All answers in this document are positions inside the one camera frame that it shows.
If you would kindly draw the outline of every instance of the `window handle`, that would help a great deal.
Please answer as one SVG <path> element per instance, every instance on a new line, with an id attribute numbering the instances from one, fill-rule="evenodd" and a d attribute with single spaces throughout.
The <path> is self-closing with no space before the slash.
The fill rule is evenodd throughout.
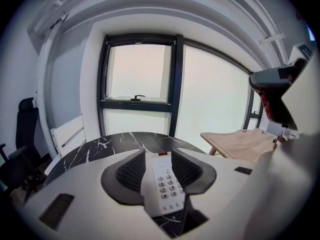
<path id="1" fill-rule="evenodd" d="M 134 98 L 132 98 L 131 100 L 134 101 L 134 102 L 140 102 L 141 99 L 137 98 L 138 96 L 140 96 L 140 97 L 146 97 L 146 96 L 144 96 L 144 95 L 135 95 Z"/>

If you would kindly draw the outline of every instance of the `white chair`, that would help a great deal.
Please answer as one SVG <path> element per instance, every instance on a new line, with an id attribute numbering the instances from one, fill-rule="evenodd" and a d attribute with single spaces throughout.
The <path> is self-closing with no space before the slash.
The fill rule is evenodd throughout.
<path id="1" fill-rule="evenodd" d="M 48 175 L 66 154 L 87 142 L 82 115 L 61 125 L 59 128 L 51 129 L 51 136 L 58 155 L 45 169 L 45 175 Z"/>

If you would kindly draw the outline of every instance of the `frosted glass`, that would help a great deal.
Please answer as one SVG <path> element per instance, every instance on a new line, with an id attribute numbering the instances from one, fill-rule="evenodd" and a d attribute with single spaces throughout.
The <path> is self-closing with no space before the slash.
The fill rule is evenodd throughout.
<path id="1" fill-rule="evenodd" d="M 107 72 L 108 99 L 167 102 L 171 46 L 134 44 L 112 47 Z"/>
<path id="2" fill-rule="evenodd" d="M 127 132 L 168 134 L 169 113 L 104 109 L 103 114 L 107 135 Z"/>
<path id="3" fill-rule="evenodd" d="M 247 130 L 254 130 L 256 128 L 258 119 L 250 118 Z"/>
<path id="4" fill-rule="evenodd" d="M 176 137 L 208 153 L 200 133 L 241 129 L 248 99 L 248 75 L 206 51 L 185 45 Z"/>
<path id="5" fill-rule="evenodd" d="M 259 114 L 259 109 L 260 109 L 260 96 L 254 92 L 254 96 L 253 96 L 253 104 L 252 104 L 252 113 L 254 113 L 255 111 L 257 111 L 257 113 Z"/>

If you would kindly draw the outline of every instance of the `window frame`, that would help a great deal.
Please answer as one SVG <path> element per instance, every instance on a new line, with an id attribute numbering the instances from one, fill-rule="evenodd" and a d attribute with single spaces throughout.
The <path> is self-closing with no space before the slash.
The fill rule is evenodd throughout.
<path id="1" fill-rule="evenodd" d="M 171 64 L 170 64 L 170 76 L 168 85 L 167 103 L 163 102 L 150 102 L 150 101 L 126 101 L 126 100 L 108 100 L 105 99 L 107 88 L 107 76 L 108 76 L 108 62 L 110 51 L 112 47 L 135 45 L 135 44 L 149 44 L 149 45 L 171 45 Z M 105 121 L 104 121 L 104 109 L 115 110 L 134 110 L 134 111 L 151 111 L 151 112 L 165 112 L 170 113 L 170 123 L 168 126 L 168 135 L 175 137 L 181 88 L 183 78 L 183 63 L 184 63 L 184 45 L 191 46 L 205 52 L 218 56 L 227 62 L 235 65 L 240 70 L 250 76 L 252 72 L 244 65 L 239 63 L 229 55 L 210 47 L 206 44 L 193 41 L 191 39 L 184 38 L 183 35 L 168 35 L 157 33 L 129 33 L 118 35 L 106 35 L 104 37 L 103 45 L 101 48 L 98 73 L 97 73 L 97 92 L 96 92 L 96 105 L 98 114 L 98 123 L 100 135 L 106 136 Z M 257 118 L 257 126 L 259 127 L 262 107 L 260 105 L 259 114 L 251 113 L 254 100 L 254 91 L 250 90 L 249 101 L 247 106 L 247 112 L 245 115 L 245 121 L 243 129 L 248 128 L 250 118 Z"/>

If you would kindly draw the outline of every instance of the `black marble tabletop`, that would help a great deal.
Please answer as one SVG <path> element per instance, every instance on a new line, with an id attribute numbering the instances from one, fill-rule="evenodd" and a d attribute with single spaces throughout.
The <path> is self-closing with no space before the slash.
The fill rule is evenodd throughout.
<path id="1" fill-rule="evenodd" d="M 181 139 L 153 132 L 125 132 L 108 135 L 84 143 L 64 156 L 51 170 L 43 186 L 50 184 L 54 179 L 72 167 L 94 160 L 106 158 L 125 151 L 145 149 L 150 153 L 169 152 L 172 148 L 183 148 L 204 153 L 194 145 Z M 165 216 L 154 217 L 157 225 L 170 237 L 180 234 L 183 211 Z"/>

